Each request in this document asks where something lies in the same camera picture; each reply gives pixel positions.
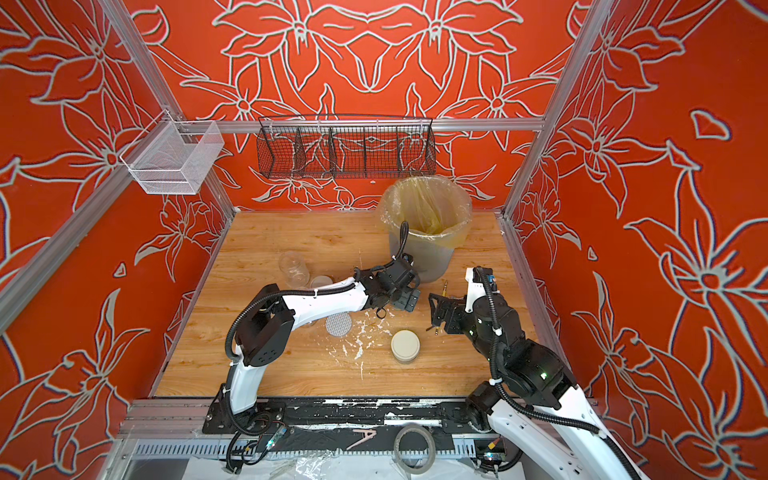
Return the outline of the clear glass jar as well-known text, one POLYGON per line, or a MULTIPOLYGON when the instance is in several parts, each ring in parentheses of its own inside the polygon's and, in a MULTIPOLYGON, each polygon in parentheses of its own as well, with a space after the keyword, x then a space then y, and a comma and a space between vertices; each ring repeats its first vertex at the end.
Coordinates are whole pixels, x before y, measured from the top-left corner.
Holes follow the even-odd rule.
POLYGON ((280 255, 278 266, 286 284, 292 289, 306 287, 310 280, 310 272, 304 257, 295 251, 287 251, 280 255))

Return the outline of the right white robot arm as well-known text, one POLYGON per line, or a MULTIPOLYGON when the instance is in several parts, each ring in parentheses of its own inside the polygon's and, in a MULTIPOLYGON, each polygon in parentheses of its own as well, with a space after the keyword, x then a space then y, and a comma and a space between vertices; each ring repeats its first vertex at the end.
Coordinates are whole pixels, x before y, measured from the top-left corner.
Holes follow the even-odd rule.
POLYGON ((489 268, 466 272, 462 298, 430 294, 431 323, 466 337, 489 363, 467 398, 484 426, 553 479, 642 479, 644 473, 593 410, 550 348, 528 338, 489 268))

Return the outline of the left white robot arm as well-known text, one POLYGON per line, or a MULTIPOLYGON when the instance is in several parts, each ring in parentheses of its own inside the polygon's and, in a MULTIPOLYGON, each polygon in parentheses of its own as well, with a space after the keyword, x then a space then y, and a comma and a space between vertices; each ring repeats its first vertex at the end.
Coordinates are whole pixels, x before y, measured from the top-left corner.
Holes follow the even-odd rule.
POLYGON ((420 292, 420 277, 406 260, 367 270, 357 269, 345 280, 311 290, 262 288, 230 326, 224 343, 230 370, 223 397, 233 415, 255 406, 269 364, 287 347, 293 331, 337 314, 388 307, 411 312, 420 292))

